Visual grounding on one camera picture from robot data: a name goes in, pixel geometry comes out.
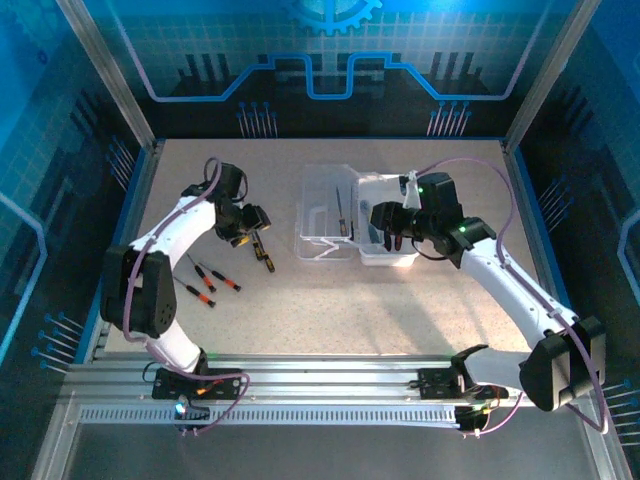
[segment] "screwdriver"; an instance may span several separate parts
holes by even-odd
[[[196,290],[194,287],[192,287],[191,285],[187,285],[186,283],[184,283],[182,280],[180,280],[178,277],[173,277],[178,283],[182,284],[185,286],[185,288],[187,289],[187,291],[193,295],[195,295],[196,297],[198,297],[198,300],[200,300],[203,303],[206,303],[207,305],[209,305],[209,307],[213,308],[216,306],[216,302],[214,302],[213,300],[211,300],[209,297],[207,297],[206,295],[204,295],[203,293],[200,293],[198,290]]]
[[[256,238],[256,233],[251,234],[251,240],[253,241],[253,251],[256,254],[256,260],[260,261],[264,259],[264,254],[262,253],[262,249],[260,248],[260,242]]]
[[[198,266],[198,264],[196,262],[193,261],[193,258],[191,258],[191,255],[189,255],[188,253],[187,253],[187,258],[189,260],[191,260],[191,263],[193,263],[194,270],[196,271],[198,276],[202,279],[204,284],[207,287],[209,287],[209,291],[211,293],[215,293],[216,287],[213,286],[213,282],[211,281],[211,279],[204,274],[204,271]]]
[[[254,237],[255,241],[258,242],[258,248],[260,249],[261,260],[264,260],[264,263],[267,265],[267,270],[269,270],[269,273],[275,272],[276,267],[273,264],[273,261],[271,260],[271,258],[269,257],[269,254],[265,251],[260,235],[258,235],[258,232],[254,232],[254,236],[255,236]]]
[[[209,270],[211,272],[211,275],[213,275],[214,277],[216,277],[218,280],[220,280],[221,282],[226,283],[227,285],[229,285],[231,288],[233,288],[236,292],[239,292],[240,290],[242,290],[242,287],[240,285],[237,285],[236,282],[234,282],[233,280],[229,280],[227,277],[225,277],[224,275],[222,275],[220,272],[215,271],[213,268],[209,268],[207,267],[205,264],[200,263],[200,265],[202,265],[204,268],[206,268],[207,270]]]
[[[338,190],[338,187],[336,187],[336,197],[338,198],[338,213],[340,213],[340,219],[338,220],[340,223],[340,235],[346,237],[347,222],[345,222],[344,217],[342,216],[342,203],[340,202],[340,190]]]

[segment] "beige work surface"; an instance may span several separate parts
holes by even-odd
[[[211,310],[176,285],[177,320],[206,351],[236,354],[453,354],[478,343],[526,351],[514,323],[471,277],[449,262],[418,258],[410,268],[311,263],[294,253],[296,204],[305,164],[349,164],[360,172],[406,173],[448,157],[479,157],[505,169],[498,141],[442,140],[169,140],[154,178],[140,234],[153,228],[180,193],[202,181],[210,156],[242,168],[247,202],[261,205],[273,226],[261,236],[276,273],[268,273],[250,245],[233,249],[213,231],[190,249],[242,286],[215,281]],[[491,169],[458,163],[443,168],[467,216],[496,232],[509,213],[509,195]],[[520,216],[505,246],[534,278]],[[188,259],[175,274],[205,290]],[[139,349],[111,330],[108,351]]]

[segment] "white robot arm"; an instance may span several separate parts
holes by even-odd
[[[242,180],[246,182],[244,172],[230,164],[221,164],[220,168],[217,185],[205,176],[204,183],[191,185],[182,193],[176,207],[149,233],[130,245],[107,250],[100,306],[102,318],[124,330],[128,279],[138,256],[145,252],[135,275],[129,330],[144,335],[145,346],[154,358],[163,359],[176,370],[200,375],[206,373],[206,355],[175,319],[172,271],[191,245],[213,228],[220,238],[236,247],[253,232],[270,225],[259,206],[240,206],[238,191]],[[206,198],[195,202],[204,195]]]
[[[515,262],[481,219],[464,217],[449,175],[431,173],[414,185],[407,177],[400,181],[405,190],[417,189],[420,208],[381,203],[372,210],[371,224],[412,241],[433,242],[436,251],[491,294],[532,350],[501,352],[478,345],[459,353],[452,365],[466,387],[515,388],[540,409],[552,411],[590,391],[594,383],[604,383],[605,333],[598,320],[580,320]]]

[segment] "metal post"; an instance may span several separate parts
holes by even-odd
[[[56,0],[120,113],[145,150],[155,142],[151,127],[82,0]]]
[[[533,122],[547,95],[549,95],[551,87],[553,87],[553,84],[562,73],[571,53],[573,53],[578,41],[582,38],[582,34],[587,29],[591,17],[593,17],[600,2],[601,0],[579,0],[571,14],[569,14],[553,47],[551,47],[547,59],[533,82],[531,90],[527,93],[507,132],[507,151],[515,151],[524,138],[531,122]]]

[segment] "mounting plate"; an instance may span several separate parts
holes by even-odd
[[[208,375],[224,375],[227,373],[240,373],[239,368],[212,368]],[[151,397],[155,400],[177,400],[180,395],[198,400],[235,400],[240,394],[240,379],[223,380],[209,391],[198,395],[196,390],[202,388],[202,382],[189,380],[166,368],[156,371]]]

